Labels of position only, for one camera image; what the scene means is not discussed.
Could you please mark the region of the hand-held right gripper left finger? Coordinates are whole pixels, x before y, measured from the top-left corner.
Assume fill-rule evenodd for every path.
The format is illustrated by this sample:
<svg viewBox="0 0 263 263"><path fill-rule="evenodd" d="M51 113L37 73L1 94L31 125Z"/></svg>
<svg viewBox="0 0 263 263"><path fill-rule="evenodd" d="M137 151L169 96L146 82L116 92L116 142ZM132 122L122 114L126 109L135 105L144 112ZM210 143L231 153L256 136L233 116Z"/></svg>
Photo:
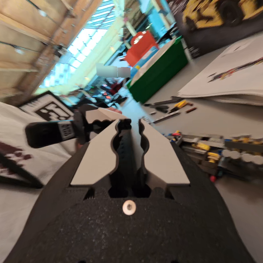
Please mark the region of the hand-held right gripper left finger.
<svg viewBox="0 0 263 263"><path fill-rule="evenodd" d="M127 195L127 186L117 171L119 154L117 150L121 137L127 130L118 128L120 119L113 121L93 138L71 180L71 187L88 187L96 190L103 187L111 197Z"/></svg>

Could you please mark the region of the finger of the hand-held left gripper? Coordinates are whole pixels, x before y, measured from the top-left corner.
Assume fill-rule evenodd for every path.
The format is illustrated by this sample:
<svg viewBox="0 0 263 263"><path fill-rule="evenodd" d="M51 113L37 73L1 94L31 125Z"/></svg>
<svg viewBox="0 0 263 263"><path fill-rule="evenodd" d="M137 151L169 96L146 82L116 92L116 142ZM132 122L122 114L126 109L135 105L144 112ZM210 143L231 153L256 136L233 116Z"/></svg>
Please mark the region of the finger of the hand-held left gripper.
<svg viewBox="0 0 263 263"><path fill-rule="evenodd" d="M89 141L106 129L111 123L93 123L89 125Z"/></svg>
<svg viewBox="0 0 263 263"><path fill-rule="evenodd" d="M115 121L117 119L127 119L120 110L115 108L97 108L95 110L86 111L86 120L88 123L95 121Z"/></svg>

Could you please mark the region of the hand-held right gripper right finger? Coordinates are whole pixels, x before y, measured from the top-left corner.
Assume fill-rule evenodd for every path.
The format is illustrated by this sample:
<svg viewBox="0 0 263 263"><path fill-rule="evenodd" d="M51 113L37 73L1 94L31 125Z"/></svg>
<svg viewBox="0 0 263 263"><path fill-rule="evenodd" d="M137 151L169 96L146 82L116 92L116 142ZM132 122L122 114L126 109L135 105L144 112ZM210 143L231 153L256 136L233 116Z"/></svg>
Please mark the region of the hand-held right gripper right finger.
<svg viewBox="0 0 263 263"><path fill-rule="evenodd" d="M138 125L143 154L133 193L148 198L155 188L161 188L165 198L173 198L171 188L190 186L188 176L170 141L145 120L140 119Z"/></svg>

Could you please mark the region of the black double hole lego connector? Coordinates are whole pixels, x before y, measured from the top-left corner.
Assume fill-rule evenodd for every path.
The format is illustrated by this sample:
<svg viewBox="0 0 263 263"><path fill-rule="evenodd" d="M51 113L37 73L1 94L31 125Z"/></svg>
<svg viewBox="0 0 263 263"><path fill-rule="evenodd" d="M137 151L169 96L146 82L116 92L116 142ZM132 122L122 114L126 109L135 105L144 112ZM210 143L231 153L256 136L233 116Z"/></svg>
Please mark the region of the black double hole lego connector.
<svg viewBox="0 0 263 263"><path fill-rule="evenodd" d="M131 126L131 119L121 119L118 125L118 128L120 131L123 130L131 130L132 126Z"/></svg>

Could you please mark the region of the partly built lego chassis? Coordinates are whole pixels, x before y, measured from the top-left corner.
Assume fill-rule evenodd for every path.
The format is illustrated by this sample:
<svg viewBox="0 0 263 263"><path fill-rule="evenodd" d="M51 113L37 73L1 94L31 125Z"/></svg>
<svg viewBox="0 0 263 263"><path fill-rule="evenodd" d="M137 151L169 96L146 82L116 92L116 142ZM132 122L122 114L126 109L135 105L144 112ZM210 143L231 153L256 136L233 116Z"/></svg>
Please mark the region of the partly built lego chassis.
<svg viewBox="0 0 263 263"><path fill-rule="evenodd" d="M212 182L230 177L262 184L262 136L243 133L227 139L217 134L183 134L179 130L163 135L179 146Z"/></svg>

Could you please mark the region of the black lego beam assembly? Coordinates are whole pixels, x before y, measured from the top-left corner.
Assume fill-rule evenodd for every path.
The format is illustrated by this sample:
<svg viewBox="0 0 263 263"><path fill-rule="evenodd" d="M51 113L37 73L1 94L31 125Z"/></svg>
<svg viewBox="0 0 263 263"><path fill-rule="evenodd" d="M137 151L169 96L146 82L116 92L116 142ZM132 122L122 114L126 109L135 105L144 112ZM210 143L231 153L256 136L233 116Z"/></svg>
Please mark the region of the black lego beam assembly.
<svg viewBox="0 0 263 263"><path fill-rule="evenodd" d="M164 100L164 101L160 101L160 102L155 102L153 104L145 103L145 104L143 104L143 106L155 109L155 110L160 111L162 113L167 113L170 104L176 104L176 103L179 103L181 101L183 101L183 98L176 97L176 96L171 96L170 100Z"/></svg>

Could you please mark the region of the lego instruction booklet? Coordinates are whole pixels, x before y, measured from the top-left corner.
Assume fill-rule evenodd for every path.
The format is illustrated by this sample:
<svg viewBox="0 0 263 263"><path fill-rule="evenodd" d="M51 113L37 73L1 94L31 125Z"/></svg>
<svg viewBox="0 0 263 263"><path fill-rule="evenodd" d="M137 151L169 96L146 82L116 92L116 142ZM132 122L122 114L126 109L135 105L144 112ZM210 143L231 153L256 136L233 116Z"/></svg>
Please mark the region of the lego instruction booklet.
<svg viewBox="0 0 263 263"><path fill-rule="evenodd" d="M182 98L262 106L263 36L235 42L178 92Z"/></svg>

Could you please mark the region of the long light grey lego beam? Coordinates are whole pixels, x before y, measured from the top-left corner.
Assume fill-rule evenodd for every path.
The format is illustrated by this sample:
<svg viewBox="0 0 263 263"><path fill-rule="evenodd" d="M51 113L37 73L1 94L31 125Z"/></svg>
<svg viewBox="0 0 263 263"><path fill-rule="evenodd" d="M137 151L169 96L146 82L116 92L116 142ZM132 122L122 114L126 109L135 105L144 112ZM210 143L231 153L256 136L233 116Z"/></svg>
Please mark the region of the long light grey lego beam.
<svg viewBox="0 0 263 263"><path fill-rule="evenodd" d="M164 115L164 116L162 116L162 117L154 120L153 123L154 123L154 124L160 123L160 122L162 122L162 121L164 121L164 120L170 119L170 118L175 117L175 116L178 116L178 115L180 115L180 114L181 114L181 112L179 112L179 111L176 111L176 112L173 112L173 113L169 113L169 114L166 114L166 115Z"/></svg>

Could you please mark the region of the lego set box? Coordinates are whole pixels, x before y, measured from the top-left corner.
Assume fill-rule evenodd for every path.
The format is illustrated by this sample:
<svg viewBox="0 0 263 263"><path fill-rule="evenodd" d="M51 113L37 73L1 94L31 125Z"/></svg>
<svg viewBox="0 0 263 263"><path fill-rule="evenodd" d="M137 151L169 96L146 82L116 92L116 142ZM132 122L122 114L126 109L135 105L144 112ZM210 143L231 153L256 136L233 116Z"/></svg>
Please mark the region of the lego set box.
<svg viewBox="0 0 263 263"><path fill-rule="evenodd" d="M263 30L262 0L167 1L192 58Z"/></svg>

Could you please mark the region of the framed marker placard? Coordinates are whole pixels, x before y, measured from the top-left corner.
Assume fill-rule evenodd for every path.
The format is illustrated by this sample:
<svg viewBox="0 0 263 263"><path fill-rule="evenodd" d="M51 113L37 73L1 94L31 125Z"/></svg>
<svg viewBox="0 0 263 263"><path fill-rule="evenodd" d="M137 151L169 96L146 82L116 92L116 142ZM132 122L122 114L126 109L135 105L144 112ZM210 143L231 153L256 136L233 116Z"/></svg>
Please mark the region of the framed marker placard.
<svg viewBox="0 0 263 263"><path fill-rule="evenodd" d="M45 121L73 120L74 111L51 91L34 96L17 106L22 111Z"/></svg>

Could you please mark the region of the red office chair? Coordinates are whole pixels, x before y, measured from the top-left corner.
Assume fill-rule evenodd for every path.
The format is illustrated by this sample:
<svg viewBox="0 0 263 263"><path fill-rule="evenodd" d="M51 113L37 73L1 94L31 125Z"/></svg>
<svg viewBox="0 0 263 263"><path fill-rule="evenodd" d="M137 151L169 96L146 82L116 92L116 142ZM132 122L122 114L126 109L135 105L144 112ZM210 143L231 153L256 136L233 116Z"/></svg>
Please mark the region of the red office chair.
<svg viewBox="0 0 263 263"><path fill-rule="evenodd" d="M115 95L122 88L122 86L123 86L123 81L112 84L109 90L110 94Z"/></svg>

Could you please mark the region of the blue wrapped roll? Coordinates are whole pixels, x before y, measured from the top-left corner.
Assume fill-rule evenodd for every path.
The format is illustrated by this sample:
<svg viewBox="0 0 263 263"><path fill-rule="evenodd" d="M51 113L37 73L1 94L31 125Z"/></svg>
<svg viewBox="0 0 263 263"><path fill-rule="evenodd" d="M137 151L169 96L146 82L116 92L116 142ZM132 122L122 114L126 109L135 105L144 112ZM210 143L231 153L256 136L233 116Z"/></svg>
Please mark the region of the blue wrapped roll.
<svg viewBox="0 0 263 263"><path fill-rule="evenodd" d="M157 52L159 51L158 48L155 46L151 47L143 56L142 58L131 68L130 72L130 79L132 79L138 70L146 64Z"/></svg>

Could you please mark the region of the green plastic bin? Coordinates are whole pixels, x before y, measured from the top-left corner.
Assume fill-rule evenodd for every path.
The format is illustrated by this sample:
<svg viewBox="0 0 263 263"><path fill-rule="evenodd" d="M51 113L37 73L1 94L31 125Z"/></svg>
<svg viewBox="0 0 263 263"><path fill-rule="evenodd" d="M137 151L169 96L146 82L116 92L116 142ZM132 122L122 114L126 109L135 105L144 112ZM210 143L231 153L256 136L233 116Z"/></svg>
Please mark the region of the green plastic bin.
<svg viewBox="0 0 263 263"><path fill-rule="evenodd" d="M173 56L169 60L168 58L161 59L161 62L157 63L158 67L155 69L151 67L132 87L129 87L131 81L127 84L127 88L136 102L145 103L148 101L188 64L182 36L180 37L181 41L173 49Z"/></svg>

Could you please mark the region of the white paper bag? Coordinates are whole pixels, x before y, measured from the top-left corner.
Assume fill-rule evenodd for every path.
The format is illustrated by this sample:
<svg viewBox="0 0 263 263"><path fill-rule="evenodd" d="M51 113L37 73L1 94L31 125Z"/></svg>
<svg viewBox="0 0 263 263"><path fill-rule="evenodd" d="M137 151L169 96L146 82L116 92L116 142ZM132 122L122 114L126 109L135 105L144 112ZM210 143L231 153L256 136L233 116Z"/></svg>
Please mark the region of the white paper bag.
<svg viewBox="0 0 263 263"><path fill-rule="evenodd" d="M161 62L161 59L168 58L169 60L173 56L173 49L178 43L180 43L180 41L181 37L173 39L169 43L165 44L158 52L156 52L156 54L154 54L143 66L140 67L140 69L132 78L129 87L132 87L132 85L135 84L135 82L138 81L144 74L146 74L151 67L154 69L158 67L157 63Z"/></svg>

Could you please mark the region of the orange carry case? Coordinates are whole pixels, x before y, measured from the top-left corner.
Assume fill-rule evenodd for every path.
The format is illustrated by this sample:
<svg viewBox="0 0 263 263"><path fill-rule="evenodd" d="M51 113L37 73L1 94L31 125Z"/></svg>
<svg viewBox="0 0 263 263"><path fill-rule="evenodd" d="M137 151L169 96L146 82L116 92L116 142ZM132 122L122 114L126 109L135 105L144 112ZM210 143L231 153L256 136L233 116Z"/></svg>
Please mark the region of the orange carry case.
<svg viewBox="0 0 263 263"><path fill-rule="evenodd" d="M150 31L140 31L131 39L131 48L128 49L124 60L134 66L152 47L159 50Z"/></svg>

